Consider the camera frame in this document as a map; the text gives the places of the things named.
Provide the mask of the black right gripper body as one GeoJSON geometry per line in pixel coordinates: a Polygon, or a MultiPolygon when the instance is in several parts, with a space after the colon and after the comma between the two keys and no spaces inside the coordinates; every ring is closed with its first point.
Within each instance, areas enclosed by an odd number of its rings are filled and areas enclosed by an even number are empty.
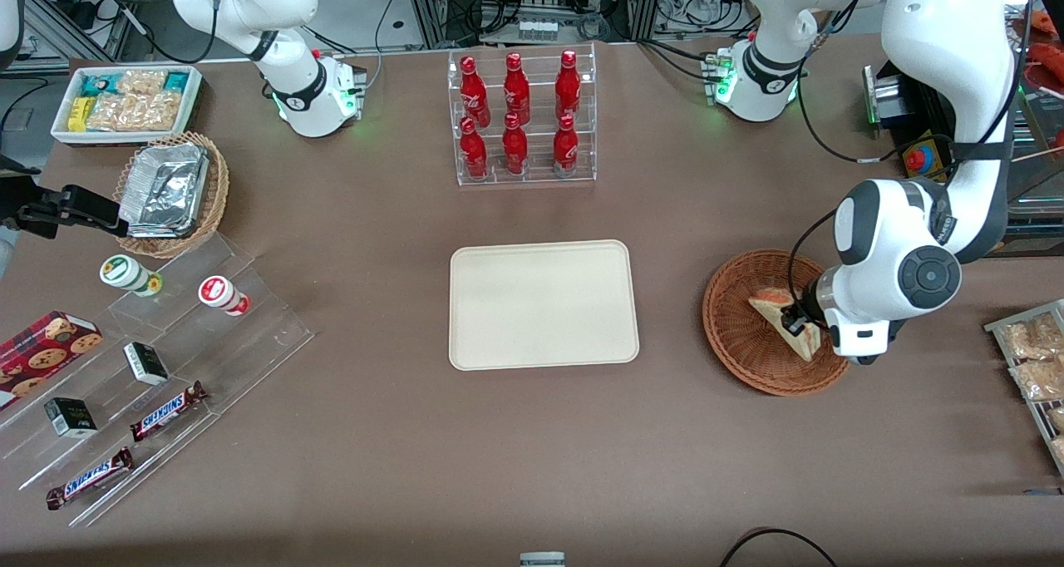
{"type": "Polygon", "coordinates": [[[17,228],[17,210],[29,204],[54,204],[56,191],[41,186],[34,176],[39,169],[27,168],[22,163],[1,155],[1,219],[9,229],[17,228]]]}

